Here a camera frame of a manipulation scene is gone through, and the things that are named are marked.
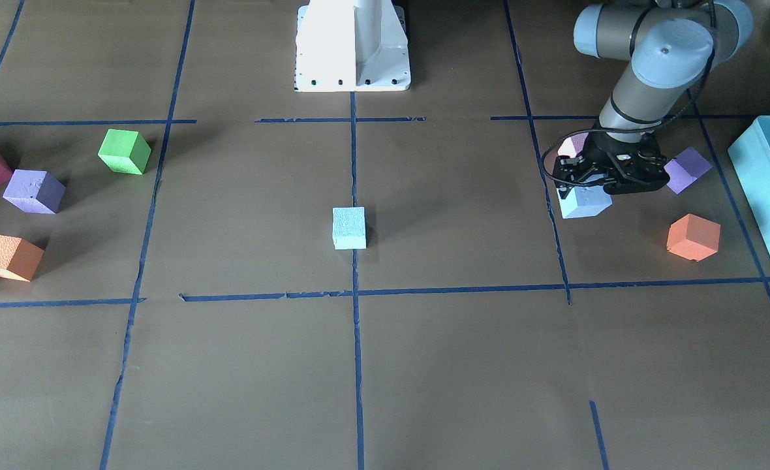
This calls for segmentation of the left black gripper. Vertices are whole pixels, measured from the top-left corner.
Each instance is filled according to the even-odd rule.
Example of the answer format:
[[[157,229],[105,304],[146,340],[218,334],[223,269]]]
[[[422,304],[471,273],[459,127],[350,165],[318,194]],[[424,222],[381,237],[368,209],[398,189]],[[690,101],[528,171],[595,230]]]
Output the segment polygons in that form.
[[[606,200],[611,196],[603,185],[593,185],[602,179],[617,183],[620,173],[611,157],[617,157],[621,141],[607,132],[589,131],[581,154],[577,157],[558,155],[555,158],[551,179],[558,188],[560,200]]]

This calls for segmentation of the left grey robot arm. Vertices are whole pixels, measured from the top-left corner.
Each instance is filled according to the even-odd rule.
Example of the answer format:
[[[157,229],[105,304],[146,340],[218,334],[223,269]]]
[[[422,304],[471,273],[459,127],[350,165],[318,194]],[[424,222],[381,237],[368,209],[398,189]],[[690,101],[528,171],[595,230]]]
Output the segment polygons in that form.
[[[754,18],[743,1],[593,4],[579,13],[576,50],[624,60],[584,145],[557,157],[549,178],[558,196],[601,187],[608,195],[656,191],[670,181],[655,132],[674,122],[671,109],[711,69],[748,42]]]

